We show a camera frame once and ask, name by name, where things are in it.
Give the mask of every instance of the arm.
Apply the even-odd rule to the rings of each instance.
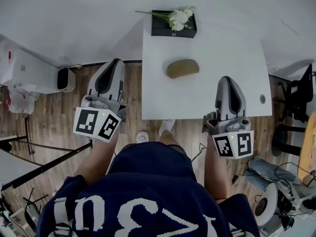
[[[119,130],[115,132],[109,143],[96,141],[89,155],[75,172],[75,176],[82,175],[89,185],[103,177],[110,165],[118,138]]]
[[[219,157],[213,139],[210,136],[207,137],[204,186],[218,203],[228,199],[232,195],[226,159]]]

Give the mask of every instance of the white table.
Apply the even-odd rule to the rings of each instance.
[[[259,39],[231,29],[197,22],[193,39],[151,36],[151,16],[143,32],[142,118],[202,119],[215,111],[217,84],[230,76],[243,91],[252,116],[272,115],[271,93]],[[200,72],[177,79],[165,75],[179,59],[194,59]],[[264,95],[264,104],[260,96]]]

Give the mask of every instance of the black box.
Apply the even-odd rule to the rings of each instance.
[[[153,10],[152,13],[168,13],[172,11]],[[152,36],[170,36],[170,37],[183,37],[194,38],[197,33],[197,23],[194,14],[189,18],[187,25],[191,29],[183,29],[180,31],[173,31],[167,20],[157,16],[152,16]]]

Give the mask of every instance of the chair leg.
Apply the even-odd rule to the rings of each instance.
[[[279,82],[278,82],[278,85],[281,85],[281,88],[282,88],[282,91],[283,91],[283,94],[284,94],[284,97],[285,97],[285,95],[286,95],[286,90],[285,90],[285,88],[284,88],[283,83],[279,81]]]
[[[285,106],[284,106],[283,115],[282,115],[281,118],[278,119],[278,121],[280,121],[280,122],[283,122],[283,121],[284,121],[284,119],[285,119],[285,117],[286,117],[286,115],[287,115],[287,111],[288,111],[288,109],[287,109],[287,107],[286,107],[286,105],[285,105]]]
[[[284,100],[276,99],[275,97],[272,99],[273,102],[285,104]]]

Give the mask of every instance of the plastic bag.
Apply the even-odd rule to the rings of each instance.
[[[12,113],[31,114],[34,111],[35,101],[39,98],[36,92],[21,92],[15,87],[7,87],[10,96],[7,100],[7,106]]]

